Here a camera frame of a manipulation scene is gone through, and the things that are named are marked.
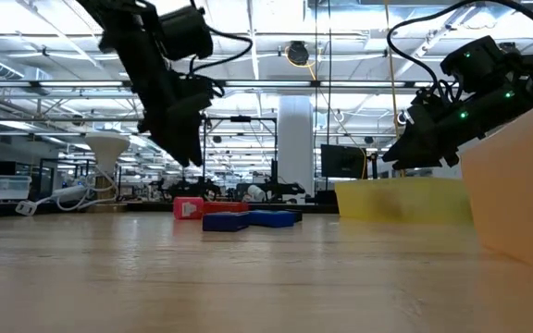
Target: blue block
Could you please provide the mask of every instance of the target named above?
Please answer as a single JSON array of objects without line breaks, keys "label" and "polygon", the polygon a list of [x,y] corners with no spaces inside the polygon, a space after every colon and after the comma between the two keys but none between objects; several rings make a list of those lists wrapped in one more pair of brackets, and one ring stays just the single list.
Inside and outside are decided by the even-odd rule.
[{"label": "blue block", "polygon": [[248,213],[214,213],[203,216],[203,231],[236,232],[248,228]]},{"label": "blue block", "polygon": [[248,213],[251,226],[286,228],[293,227],[296,215],[292,212],[252,211]]}]

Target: yellow container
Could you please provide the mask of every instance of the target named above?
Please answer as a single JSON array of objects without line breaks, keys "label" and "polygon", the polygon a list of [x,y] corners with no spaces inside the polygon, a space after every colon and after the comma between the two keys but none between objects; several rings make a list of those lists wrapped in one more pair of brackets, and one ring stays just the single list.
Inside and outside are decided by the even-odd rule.
[{"label": "yellow container", "polygon": [[472,223],[464,183],[458,179],[403,178],[335,184],[342,217],[366,222]]}]

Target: ceiling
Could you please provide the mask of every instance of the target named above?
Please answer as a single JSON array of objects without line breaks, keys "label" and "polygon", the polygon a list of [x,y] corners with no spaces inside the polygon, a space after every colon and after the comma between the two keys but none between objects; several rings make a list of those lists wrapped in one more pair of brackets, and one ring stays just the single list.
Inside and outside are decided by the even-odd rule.
[{"label": "ceiling", "polygon": [[[156,5],[159,14],[189,4],[185,0],[151,2]],[[521,2],[533,9],[533,1]],[[388,18],[393,26],[405,19],[436,13],[454,3],[456,1],[451,0],[393,0],[390,1]],[[391,143],[390,136],[395,133],[391,88],[387,85],[368,88],[363,82],[390,80],[390,68],[393,68],[398,82],[425,84],[429,81],[428,74],[422,68],[398,56],[391,58],[390,65],[390,57],[385,54],[388,22],[383,0],[330,0],[329,18],[327,0],[196,0],[196,4],[205,8],[205,19],[210,26],[220,31],[249,36],[255,42],[252,53],[235,62],[204,69],[201,74],[219,80],[259,80],[257,85],[258,82],[269,80],[351,82],[346,85],[353,85],[352,88],[338,86],[330,94],[330,107],[336,111],[334,115],[338,118],[332,117],[329,125],[329,132],[338,135],[331,137],[334,143],[358,143],[371,150],[386,148]],[[446,29],[446,24],[450,24],[449,29]],[[24,80],[128,80],[116,55],[104,55],[98,50],[101,34],[100,27],[75,0],[0,0],[0,65],[21,73]],[[455,14],[399,29],[393,40],[401,50],[416,54],[441,78],[449,79],[441,74],[440,61],[462,45],[485,35],[492,36],[498,43],[515,42],[524,54],[533,54],[533,22],[520,13],[492,3],[480,3]],[[290,41],[305,43],[311,55],[310,63],[314,63],[313,74],[308,68],[297,68],[290,64],[284,55]],[[214,55],[205,61],[235,55],[244,47],[244,43],[214,36]],[[188,59],[176,62],[173,66],[176,70],[186,71]],[[328,124],[323,115],[328,110],[328,89],[323,95],[313,88],[256,88],[251,82],[246,84],[248,86],[245,88],[228,88],[227,98],[214,100],[213,106],[206,110],[207,115],[276,117],[282,94],[302,94],[308,95],[313,105],[317,101],[319,121],[315,121],[315,130],[327,132]],[[359,84],[364,88],[354,87]],[[48,95],[42,96],[21,89],[0,88],[0,99],[3,97],[9,104],[8,108],[0,107],[0,117],[32,117],[38,111],[46,111],[45,117],[82,115],[88,118],[88,122],[76,126],[70,122],[49,121],[32,124],[32,129],[0,124],[0,131],[135,132],[136,122],[126,120],[140,116],[143,111],[136,96],[119,88],[76,90],[65,87],[48,92]],[[414,92],[415,89],[398,90],[398,110],[408,107]],[[112,118],[122,122],[108,121]],[[354,136],[342,136],[344,130],[339,123]],[[216,149],[215,155],[211,156],[214,161],[207,164],[209,171],[227,169],[245,174],[258,168],[268,171],[270,156],[256,149],[274,146],[267,126],[256,122],[250,127],[248,124],[224,121],[214,132],[243,133],[244,136],[223,135],[222,143],[213,143],[209,138],[208,145]],[[366,135],[374,136],[375,142],[365,145],[363,138]],[[48,137],[62,141],[51,144],[58,144],[66,152],[66,143],[82,143],[81,137]],[[153,158],[137,155],[137,163],[133,163],[135,168],[168,164],[174,170],[178,169],[172,166],[174,163],[161,150],[144,137],[143,140],[146,144],[133,144],[129,154],[150,154]],[[325,135],[316,135],[316,146],[326,141]],[[254,151],[247,155],[248,151],[235,154],[229,150],[229,154],[226,154],[228,147],[253,147]],[[79,147],[71,149],[87,153]]]}]

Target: red block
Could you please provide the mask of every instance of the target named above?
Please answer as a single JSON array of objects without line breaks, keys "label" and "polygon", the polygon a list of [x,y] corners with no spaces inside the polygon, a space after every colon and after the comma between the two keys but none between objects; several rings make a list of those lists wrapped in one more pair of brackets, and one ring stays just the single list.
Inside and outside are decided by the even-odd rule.
[{"label": "red block", "polygon": [[203,218],[204,202],[202,198],[177,197],[174,199],[174,217],[176,219]]},{"label": "red block", "polygon": [[243,213],[248,212],[250,209],[248,208],[247,203],[220,203],[220,202],[212,202],[212,203],[205,203],[205,206],[203,208],[203,212],[205,214],[212,214],[212,213]]}]

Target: table surface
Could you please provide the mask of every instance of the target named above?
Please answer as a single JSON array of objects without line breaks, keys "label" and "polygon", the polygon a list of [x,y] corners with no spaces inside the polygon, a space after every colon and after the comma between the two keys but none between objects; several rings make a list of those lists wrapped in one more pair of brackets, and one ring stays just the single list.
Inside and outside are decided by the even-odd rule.
[{"label": "table surface", "polygon": [[462,225],[8,217],[0,332],[533,332],[533,268]]}]

